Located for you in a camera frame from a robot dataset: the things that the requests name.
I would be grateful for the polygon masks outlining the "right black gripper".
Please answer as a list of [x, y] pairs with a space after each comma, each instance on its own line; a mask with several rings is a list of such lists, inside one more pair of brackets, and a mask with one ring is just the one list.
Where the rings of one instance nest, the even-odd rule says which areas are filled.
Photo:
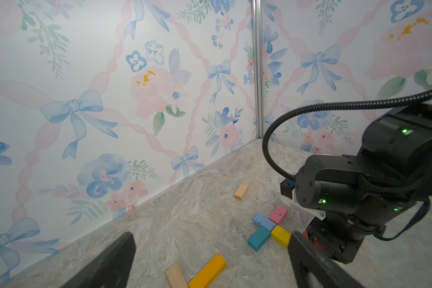
[[353, 214], [330, 212], [323, 220], [317, 217], [312, 219], [307, 226], [307, 237], [322, 247], [331, 259], [349, 264], [355, 259], [366, 236], [384, 231], [384, 224], [375, 226]]

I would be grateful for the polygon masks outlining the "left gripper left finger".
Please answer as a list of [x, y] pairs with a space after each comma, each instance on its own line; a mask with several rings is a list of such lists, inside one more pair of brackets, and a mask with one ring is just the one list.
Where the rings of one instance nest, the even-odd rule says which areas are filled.
[[62, 288], [125, 288], [135, 254], [134, 236], [125, 232]]

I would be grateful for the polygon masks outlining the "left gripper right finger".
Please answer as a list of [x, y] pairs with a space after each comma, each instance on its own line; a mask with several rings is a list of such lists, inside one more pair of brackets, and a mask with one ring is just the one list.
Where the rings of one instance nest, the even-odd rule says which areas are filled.
[[362, 287], [361, 283], [297, 231], [290, 237], [288, 254], [299, 288]]

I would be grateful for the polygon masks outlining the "pink block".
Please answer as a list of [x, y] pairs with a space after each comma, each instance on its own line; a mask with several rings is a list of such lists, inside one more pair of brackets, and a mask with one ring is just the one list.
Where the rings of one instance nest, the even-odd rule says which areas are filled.
[[283, 220], [287, 217], [287, 215], [288, 215], [288, 210], [285, 207], [278, 205], [276, 209], [269, 216], [269, 219], [272, 222], [274, 222], [276, 225], [281, 225]]

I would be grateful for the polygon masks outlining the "teal block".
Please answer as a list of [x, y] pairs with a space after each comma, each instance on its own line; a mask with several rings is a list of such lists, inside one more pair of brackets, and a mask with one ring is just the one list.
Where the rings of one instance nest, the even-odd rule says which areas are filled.
[[254, 251], [258, 252], [270, 237], [271, 232], [267, 228], [260, 226], [255, 233], [249, 237], [247, 242]]

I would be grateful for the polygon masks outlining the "natural wood block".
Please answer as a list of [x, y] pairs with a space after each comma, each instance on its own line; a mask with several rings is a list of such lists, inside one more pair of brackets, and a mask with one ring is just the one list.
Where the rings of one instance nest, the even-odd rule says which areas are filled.
[[177, 263], [168, 267], [166, 270], [166, 277], [168, 278], [171, 288], [188, 288], [188, 284]]

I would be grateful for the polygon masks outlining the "light blue block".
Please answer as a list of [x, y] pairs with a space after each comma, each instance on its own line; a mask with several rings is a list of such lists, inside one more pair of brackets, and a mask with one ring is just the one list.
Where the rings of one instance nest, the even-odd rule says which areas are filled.
[[275, 222], [273, 222], [272, 220], [270, 220], [268, 217], [264, 216], [261, 213], [256, 213], [252, 217], [252, 221], [253, 221], [253, 223], [257, 224], [260, 227], [267, 229], [270, 232], [277, 226], [277, 224]]

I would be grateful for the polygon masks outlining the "amber yellow block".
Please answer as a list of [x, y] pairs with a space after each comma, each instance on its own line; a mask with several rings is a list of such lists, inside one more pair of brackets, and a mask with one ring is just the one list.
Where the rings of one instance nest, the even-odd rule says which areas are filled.
[[208, 288], [227, 266], [227, 261], [216, 254], [189, 282], [189, 288]]

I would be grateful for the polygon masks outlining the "tan wood block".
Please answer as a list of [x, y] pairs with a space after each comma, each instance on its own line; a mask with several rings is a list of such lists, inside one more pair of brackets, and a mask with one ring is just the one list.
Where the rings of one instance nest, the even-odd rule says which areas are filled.
[[243, 200], [248, 192], [248, 186], [241, 184], [236, 192], [234, 193], [234, 198], [238, 200]]

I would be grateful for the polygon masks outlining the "red block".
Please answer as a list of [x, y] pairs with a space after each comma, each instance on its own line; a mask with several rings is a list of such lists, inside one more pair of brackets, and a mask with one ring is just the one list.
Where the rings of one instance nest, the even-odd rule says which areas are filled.
[[314, 238], [307, 230], [305, 230], [302, 235], [312, 242], [319, 250], [324, 251], [324, 248], [318, 243], [317, 239]]

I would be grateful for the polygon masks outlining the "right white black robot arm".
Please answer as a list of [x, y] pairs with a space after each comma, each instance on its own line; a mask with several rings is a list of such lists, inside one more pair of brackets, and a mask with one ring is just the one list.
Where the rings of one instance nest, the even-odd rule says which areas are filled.
[[356, 156], [309, 157], [298, 171], [300, 206], [325, 214], [307, 237], [332, 259], [351, 263], [366, 236], [384, 240], [387, 222], [418, 202], [418, 223], [432, 198], [432, 104], [395, 108], [372, 122]]

